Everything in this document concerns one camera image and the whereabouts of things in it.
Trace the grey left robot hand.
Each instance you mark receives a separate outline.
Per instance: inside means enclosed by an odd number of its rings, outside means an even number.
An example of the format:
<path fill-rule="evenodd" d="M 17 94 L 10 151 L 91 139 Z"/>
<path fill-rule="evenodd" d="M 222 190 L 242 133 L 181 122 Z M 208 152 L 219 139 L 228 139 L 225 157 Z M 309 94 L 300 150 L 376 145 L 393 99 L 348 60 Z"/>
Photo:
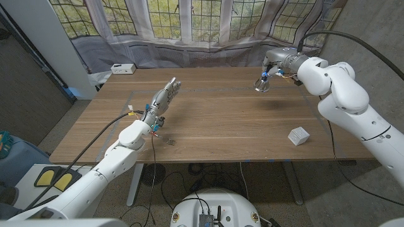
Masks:
<path fill-rule="evenodd" d="M 170 102 L 178 94 L 181 82 L 172 78 L 163 89 L 158 91 L 152 98 L 149 108 L 144 112 L 141 121 L 148 125 L 154 124 L 168 109 Z"/>

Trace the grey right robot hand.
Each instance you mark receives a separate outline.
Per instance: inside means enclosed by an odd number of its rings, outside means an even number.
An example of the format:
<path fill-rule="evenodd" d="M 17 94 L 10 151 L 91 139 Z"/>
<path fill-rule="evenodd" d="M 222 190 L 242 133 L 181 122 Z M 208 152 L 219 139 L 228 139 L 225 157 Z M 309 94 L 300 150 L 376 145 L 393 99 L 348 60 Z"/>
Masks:
<path fill-rule="evenodd" d="M 298 53 L 294 47 L 278 47 L 266 52 L 263 59 L 261 78 L 267 80 L 280 74 L 279 70 L 296 74 L 308 56 Z"/>

